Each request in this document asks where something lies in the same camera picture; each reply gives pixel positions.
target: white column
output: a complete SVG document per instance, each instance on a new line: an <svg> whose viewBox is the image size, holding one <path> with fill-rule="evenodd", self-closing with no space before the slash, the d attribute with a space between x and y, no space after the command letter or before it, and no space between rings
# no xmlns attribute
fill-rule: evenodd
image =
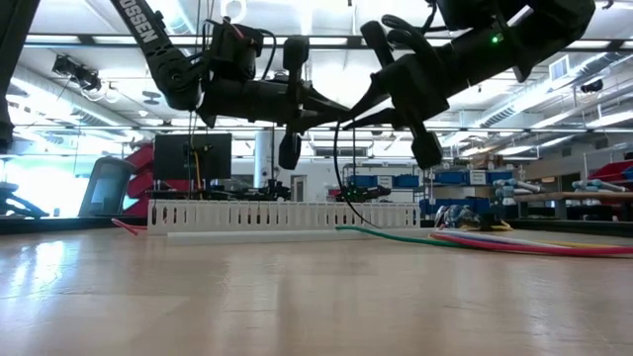
<svg viewBox="0 0 633 356"><path fill-rule="evenodd" d="M275 176L277 181L284 184L285 187L290 187L290 171L282 169L279 166L279 144L284 138L285 131L275 131ZM254 185L255 188L262 188L266 186L266 183L271 176L271 161L273 160L270 142L272 141L272 132L270 129L265 129L258 132L255 135L255 171Z"/></svg>

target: black robotic arm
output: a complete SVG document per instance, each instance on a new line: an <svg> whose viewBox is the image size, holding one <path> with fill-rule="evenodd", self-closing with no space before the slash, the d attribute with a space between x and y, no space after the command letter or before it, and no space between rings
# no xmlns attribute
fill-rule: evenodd
<svg viewBox="0 0 633 356"><path fill-rule="evenodd" d="M213 25L211 45L203 44L202 51L187 56L173 45L161 14L154 13L145 0L111 1L171 108L195 111L211 128L217 115L285 126L280 165L286 169L294 169L299 159L298 134L326 123L349 121L347 129L375 124L410 128L411 149L419 166L439 163L441 147L423 122L447 110L447 98L511 67L519 82L525 80L535 64L579 39L595 10L593 0L426 0L432 16L421 28L386 15L382 23L392 29L388 33L376 21L361 28L382 69L371 75L367 93L348 109L327 100L301 78L310 50L306 37L292 36L284 43L286 78L256 81L255 58L263 48L263 33L268 32L233 25L228 18L221 23L208 20ZM2 99L38 3L9 1L8 21L0 26L2 60L7 61L0 71ZM508 19L526 6L532 13L510 26ZM424 34L433 29L430 24L437 10L445 29L468 31L434 48ZM396 46L410 48L412 53L395 60ZM390 97L393 109L355 120ZM5 134L11 128L6 103L0 101L0 148L10 141Z"/></svg>

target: computer monitor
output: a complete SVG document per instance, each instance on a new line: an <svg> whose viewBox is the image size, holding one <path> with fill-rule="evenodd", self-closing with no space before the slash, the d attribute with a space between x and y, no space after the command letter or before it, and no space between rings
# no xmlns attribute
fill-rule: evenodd
<svg viewBox="0 0 633 356"><path fill-rule="evenodd" d="M212 179L228 179L231 142L230 133L157 135L154 143L154 179L195 180L196 159L190 154L191 147L198 152L201 179L207 182Z"/></svg>

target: pink cable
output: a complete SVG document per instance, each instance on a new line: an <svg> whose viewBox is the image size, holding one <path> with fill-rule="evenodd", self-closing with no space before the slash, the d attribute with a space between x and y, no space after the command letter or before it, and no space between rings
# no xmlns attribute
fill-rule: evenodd
<svg viewBox="0 0 633 356"><path fill-rule="evenodd" d="M450 236L443 233L432 233L431 237L444 241L461 243L467 246L512 252L531 252L546 253L567 256L603 256L616 254L633 254L633 247L596 247L596 248L564 248L564 247L542 247L542 246L523 246L511 245L505 243L482 242L470 240L467 238Z"/></svg>
<svg viewBox="0 0 633 356"><path fill-rule="evenodd" d="M122 228L126 229L129 233L133 234L134 236L138 236L138 231L139 230L147 230L147 226L130 225L130 224L122 222L122 221L120 221L118 219L112 219L112 223L115 224L118 227L122 227Z"/></svg>

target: yellow cable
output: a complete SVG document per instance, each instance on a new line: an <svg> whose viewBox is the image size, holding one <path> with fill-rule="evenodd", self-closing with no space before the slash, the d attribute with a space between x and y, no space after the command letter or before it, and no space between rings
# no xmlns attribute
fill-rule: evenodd
<svg viewBox="0 0 633 356"><path fill-rule="evenodd" d="M202 187L202 179L200 179L200 160L198 159L198 152L194 151L194 157L196 158L196 177L198 179L198 190ZM200 200L203 200L202 192L200 192Z"/></svg>
<svg viewBox="0 0 633 356"><path fill-rule="evenodd" d="M558 245L558 246L575 247L575 248L621 247L621 246L616 246L616 245L605 245L605 244L597 244L597 243L564 242L564 241L543 241L543 240L539 240L539 241L536 241L536 242L549 243L549 244L554 244L554 245Z"/></svg>

